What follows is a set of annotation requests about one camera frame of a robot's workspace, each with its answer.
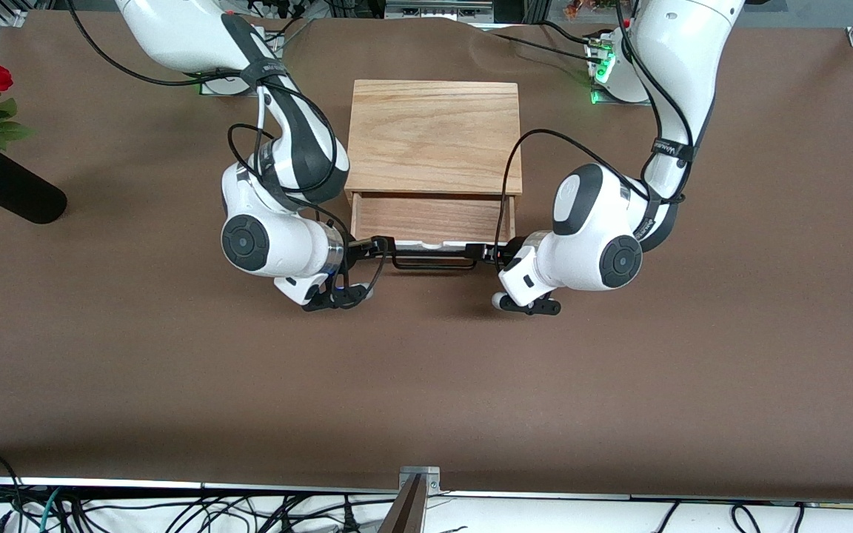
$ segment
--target wooden drawer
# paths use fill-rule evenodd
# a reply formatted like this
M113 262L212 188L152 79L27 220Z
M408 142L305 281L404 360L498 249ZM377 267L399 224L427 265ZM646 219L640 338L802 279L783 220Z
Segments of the wooden drawer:
M491 195L396 195L355 192L351 233L355 238L393 237L398 243L491 243L500 200ZM515 236L515 196L506 197L500 242Z

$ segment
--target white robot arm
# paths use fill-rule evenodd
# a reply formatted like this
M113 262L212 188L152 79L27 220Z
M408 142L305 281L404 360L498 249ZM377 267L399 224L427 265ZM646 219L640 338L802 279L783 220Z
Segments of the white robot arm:
M525 311L559 287L610 290L637 275L643 253L673 229L713 108L722 48L743 4L644 0L629 27L615 31L618 61L598 82L622 101L650 98L658 135L643 179L598 164L565 178L555 193L551 232L529 235L501 270L506 292L495 294L495 307Z
M213 0L116 4L157 63L181 72L238 71L257 89L257 128L263 128L265 109L281 126L281 136L223 174L223 251L238 269L275 278L287 297L307 304L338 272L345 246L332 227L298 215L339 196L347 179L348 156L327 119L301 97L250 24Z

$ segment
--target velcro strap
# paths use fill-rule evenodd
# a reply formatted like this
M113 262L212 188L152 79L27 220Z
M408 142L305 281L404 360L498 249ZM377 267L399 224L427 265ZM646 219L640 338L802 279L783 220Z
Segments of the velcro strap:
M647 186L647 207L643 210L643 219L634 229L634 238L638 241L647 236L650 229L654 226L654 219L657 217L657 209L660 209L660 195L649 184Z
M693 146L670 141L668 138L655 138L654 145L650 148L650 151L655 154L670 155L671 158L677 158L686 162L693 161L693 158L697 156L697 149Z
M276 58L260 58L258 61L248 65L245 70L241 71L239 77L243 79L250 87L256 87L259 81L271 76L287 76L288 70L285 65Z

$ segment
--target table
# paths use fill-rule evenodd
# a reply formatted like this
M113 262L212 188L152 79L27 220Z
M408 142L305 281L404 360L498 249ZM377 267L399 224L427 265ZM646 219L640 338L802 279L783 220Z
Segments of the table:
M119 15L82 18L175 78ZM285 61L342 139L355 78L517 81L523 131L631 175L654 136L649 109L590 104L574 58L453 21L315 21ZM0 62L37 131L10 155L69 198L44 227L0 210L0 453L20 475L392 488L434 465L444 489L853 498L842 30L734 31L673 236L631 286L558 291L555 318L495 311L489 267L388 271L363 306L306 314L220 250L224 133L250 98L128 78L66 13L3 30ZM549 138L522 158L528 233L586 158Z

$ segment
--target wooden lid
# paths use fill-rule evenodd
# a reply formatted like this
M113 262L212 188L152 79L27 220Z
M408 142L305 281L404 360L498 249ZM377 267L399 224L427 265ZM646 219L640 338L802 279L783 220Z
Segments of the wooden lid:
M500 195L521 135L518 86L487 81L357 80L345 191ZM521 195L521 154L508 195Z

